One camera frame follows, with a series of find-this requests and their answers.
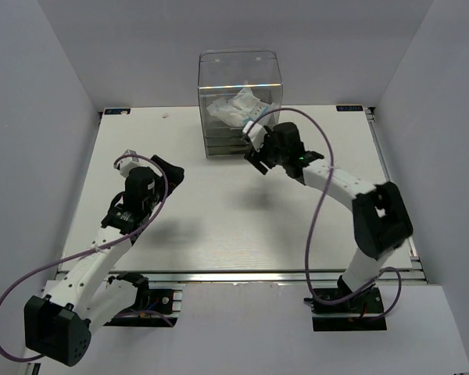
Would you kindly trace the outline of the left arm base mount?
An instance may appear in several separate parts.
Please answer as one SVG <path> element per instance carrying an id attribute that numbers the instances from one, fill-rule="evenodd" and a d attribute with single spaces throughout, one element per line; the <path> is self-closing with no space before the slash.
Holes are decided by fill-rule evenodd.
<path id="1" fill-rule="evenodd" d="M 149 289 L 134 303 L 113 317 L 106 327 L 171 328 L 181 311 L 183 284 L 149 283 Z"/>

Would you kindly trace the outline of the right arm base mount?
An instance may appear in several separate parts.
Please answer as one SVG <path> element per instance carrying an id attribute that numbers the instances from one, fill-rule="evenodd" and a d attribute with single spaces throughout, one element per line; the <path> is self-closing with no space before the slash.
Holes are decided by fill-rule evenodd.
<path id="1" fill-rule="evenodd" d="M 311 308 L 314 332 L 387 330 L 385 318 L 378 318 L 384 312 L 384 304 L 376 286 L 370 286 L 342 304 L 324 305 L 312 297 L 304 298 L 303 301 Z"/>

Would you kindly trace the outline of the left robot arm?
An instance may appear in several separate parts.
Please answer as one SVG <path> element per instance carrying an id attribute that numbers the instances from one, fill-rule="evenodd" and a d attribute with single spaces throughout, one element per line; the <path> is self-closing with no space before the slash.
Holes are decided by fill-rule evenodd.
<path id="1" fill-rule="evenodd" d="M 154 155 L 150 166 L 132 151 L 114 167 L 124 189 L 109 204 L 101 227 L 66 276 L 24 307 L 27 348 L 66 366 L 80 362 L 95 332 L 116 316 L 139 315 L 152 304 L 149 280 L 139 273 L 109 272 L 156 218 L 168 196 L 184 180 L 184 169 Z"/>

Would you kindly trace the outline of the cotton pad bag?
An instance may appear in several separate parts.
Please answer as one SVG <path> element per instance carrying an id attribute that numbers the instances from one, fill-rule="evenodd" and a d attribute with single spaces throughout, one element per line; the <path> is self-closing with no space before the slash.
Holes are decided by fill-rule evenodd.
<path id="1" fill-rule="evenodd" d="M 241 112 L 223 98 L 219 98 L 206 107 L 207 112 L 229 127 L 240 128 Z"/>
<path id="2" fill-rule="evenodd" d="M 250 87 L 244 87 L 231 99 L 231 104 L 241 112 L 240 127 L 245 126 L 250 120 L 256 120 L 259 116 L 276 109 L 273 104 L 267 104 L 258 99 Z"/>

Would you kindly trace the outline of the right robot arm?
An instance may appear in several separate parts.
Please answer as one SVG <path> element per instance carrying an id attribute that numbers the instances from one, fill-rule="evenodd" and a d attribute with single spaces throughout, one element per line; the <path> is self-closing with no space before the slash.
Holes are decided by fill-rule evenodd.
<path id="1" fill-rule="evenodd" d="M 337 288 L 330 295 L 311 293 L 312 301 L 358 310 L 378 278 L 388 271 L 392 253 L 412 236 L 413 225 L 396 184 L 372 184 L 333 165 L 318 152 L 307 150 L 294 123 L 273 128 L 252 121 L 242 130 L 249 143 L 245 159 L 261 173 L 280 166 L 300 184 L 321 191 L 353 215 L 356 251 Z"/>

